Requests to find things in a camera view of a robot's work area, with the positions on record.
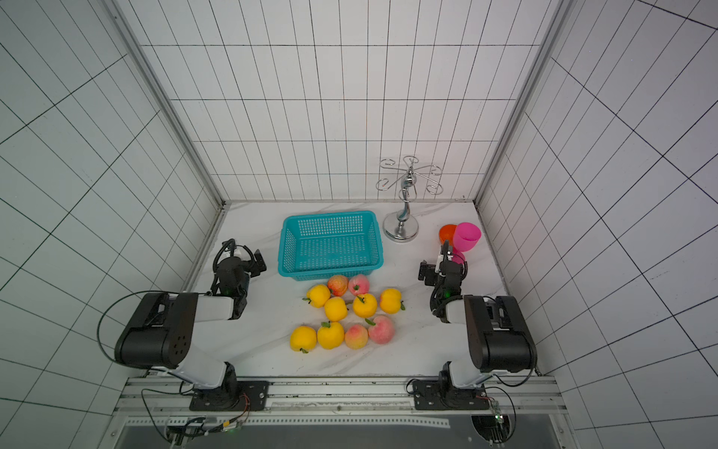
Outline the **orange-pink peach bottom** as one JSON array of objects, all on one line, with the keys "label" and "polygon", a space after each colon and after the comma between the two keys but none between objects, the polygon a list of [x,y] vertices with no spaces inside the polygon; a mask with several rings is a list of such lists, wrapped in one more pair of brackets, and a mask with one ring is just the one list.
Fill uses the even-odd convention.
[{"label": "orange-pink peach bottom", "polygon": [[362,325],[353,325],[345,332],[344,342],[350,349],[362,349],[368,344],[368,340],[368,330]]}]

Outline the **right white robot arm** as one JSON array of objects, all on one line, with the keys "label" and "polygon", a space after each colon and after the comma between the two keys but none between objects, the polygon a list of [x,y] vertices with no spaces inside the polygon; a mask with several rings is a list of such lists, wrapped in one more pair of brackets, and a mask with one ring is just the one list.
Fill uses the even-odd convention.
[{"label": "right white robot arm", "polygon": [[465,327],[467,355],[446,362],[436,380],[411,383],[418,410],[487,410],[487,380],[498,372],[533,372],[537,366],[536,344],[516,298],[464,295],[461,285],[466,277],[466,263],[420,264],[418,279],[432,288],[433,316]]}]

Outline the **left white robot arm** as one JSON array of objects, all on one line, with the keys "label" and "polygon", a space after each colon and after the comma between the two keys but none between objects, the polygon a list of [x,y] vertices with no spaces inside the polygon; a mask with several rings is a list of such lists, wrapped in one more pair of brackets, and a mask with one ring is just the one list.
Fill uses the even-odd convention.
[{"label": "left white robot arm", "polygon": [[260,251],[243,259],[233,239],[212,262],[207,293],[147,292],[117,340],[114,359],[135,369],[167,372],[193,386],[193,412],[263,411],[269,382],[239,381],[234,366],[193,344],[194,327],[237,321],[247,304],[250,279],[267,270]]}]

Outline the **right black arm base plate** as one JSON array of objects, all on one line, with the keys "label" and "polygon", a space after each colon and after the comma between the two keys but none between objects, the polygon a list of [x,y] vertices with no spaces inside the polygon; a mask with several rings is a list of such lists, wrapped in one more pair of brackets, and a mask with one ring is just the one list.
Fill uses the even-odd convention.
[{"label": "right black arm base plate", "polygon": [[490,408],[485,391],[476,388],[457,388],[439,380],[412,379],[407,391],[418,411],[486,411]]}]

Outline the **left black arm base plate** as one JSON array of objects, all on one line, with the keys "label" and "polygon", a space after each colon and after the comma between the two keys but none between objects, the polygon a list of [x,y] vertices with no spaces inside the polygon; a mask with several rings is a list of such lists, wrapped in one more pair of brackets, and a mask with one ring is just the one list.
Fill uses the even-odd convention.
[{"label": "left black arm base plate", "polygon": [[196,389],[189,409],[192,412],[263,411],[269,395],[267,381],[237,381],[215,389]]}]

